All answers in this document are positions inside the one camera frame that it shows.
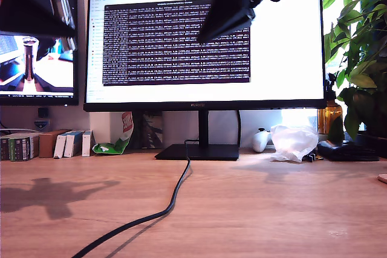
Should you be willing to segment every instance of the chip bag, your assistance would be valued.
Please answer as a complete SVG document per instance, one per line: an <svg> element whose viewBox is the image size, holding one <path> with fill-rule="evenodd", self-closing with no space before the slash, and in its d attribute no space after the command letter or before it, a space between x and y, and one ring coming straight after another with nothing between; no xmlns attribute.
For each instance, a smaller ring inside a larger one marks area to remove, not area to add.
<svg viewBox="0 0 387 258"><path fill-rule="evenodd" d="M104 153L104 154L122 154L133 133L133 117L132 112L125 112L122 114L123 122L123 133L120 139L116 143L98 143L93 146L93 151L95 153Z"/></svg>

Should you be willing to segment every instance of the monitor screen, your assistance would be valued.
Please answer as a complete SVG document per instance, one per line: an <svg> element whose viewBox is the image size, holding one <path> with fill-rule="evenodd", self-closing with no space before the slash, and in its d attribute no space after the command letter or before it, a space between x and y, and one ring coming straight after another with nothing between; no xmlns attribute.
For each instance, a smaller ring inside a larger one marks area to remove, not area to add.
<svg viewBox="0 0 387 258"><path fill-rule="evenodd" d="M35 1L53 13L50 0ZM68 2L77 23L77 0ZM61 39L0 34L0 104L78 104L76 63L77 52L65 51Z"/></svg>
<svg viewBox="0 0 387 258"><path fill-rule="evenodd" d="M264 0L199 44L212 0L89 0L86 111L324 106L321 0Z"/></svg>

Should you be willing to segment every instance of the monitor bezel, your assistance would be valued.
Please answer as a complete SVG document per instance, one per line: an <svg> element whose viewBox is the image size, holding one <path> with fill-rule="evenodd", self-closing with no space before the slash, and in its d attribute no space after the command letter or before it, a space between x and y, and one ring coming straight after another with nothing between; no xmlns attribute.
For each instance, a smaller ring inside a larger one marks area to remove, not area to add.
<svg viewBox="0 0 387 258"><path fill-rule="evenodd" d="M257 110L257 109L287 109L287 108L325 108L327 97L324 90L322 99L292 99L292 100L254 100L254 101L204 101L204 102L123 102L123 103L87 103L87 76L89 56L89 18L90 0L88 0L86 31L86 70L85 70L85 96L83 110L86 112L123 112L123 111L197 111L197 110ZM322 78L325 88L325 53L324 53L324 24L323 6L320 0L320 22L321 22L321 48L322 48Z"/></svg>
<svg viewBox="0 0 387 258"><path fill-rule="evenodd" d="M78 0L75 0L75 13L73 14L74 23L76 26L75 41L78 43ZM62 106L79 105L79 52L73 51L73 79L74 79L74 95L73 97L1 97L0 105L4 106Z"/></svg>

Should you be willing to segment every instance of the desk surface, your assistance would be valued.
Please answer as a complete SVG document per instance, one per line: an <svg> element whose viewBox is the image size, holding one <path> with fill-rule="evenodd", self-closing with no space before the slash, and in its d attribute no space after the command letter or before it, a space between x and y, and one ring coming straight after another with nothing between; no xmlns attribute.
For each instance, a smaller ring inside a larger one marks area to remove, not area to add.
<svg viewBox="0 0 387 258"><path fill-rule="evenodd" d="M1 162L1 257L71 257L163 210L186 161L155 153ZM387 162L193 161L174 211L86 257L385 257Z"/></svg>

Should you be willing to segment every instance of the white controller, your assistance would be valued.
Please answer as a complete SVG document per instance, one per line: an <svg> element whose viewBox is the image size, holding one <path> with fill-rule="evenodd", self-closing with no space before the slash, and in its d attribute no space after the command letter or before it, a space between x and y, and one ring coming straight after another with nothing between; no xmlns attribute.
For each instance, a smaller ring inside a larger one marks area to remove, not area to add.
<svg viewBox="0 0 387 258"><path fill-rule="evenodd" d="M265 150L267 142L272 138L272 134L267 131L260 131L253 136L253 149L255 152Z"/></svg>

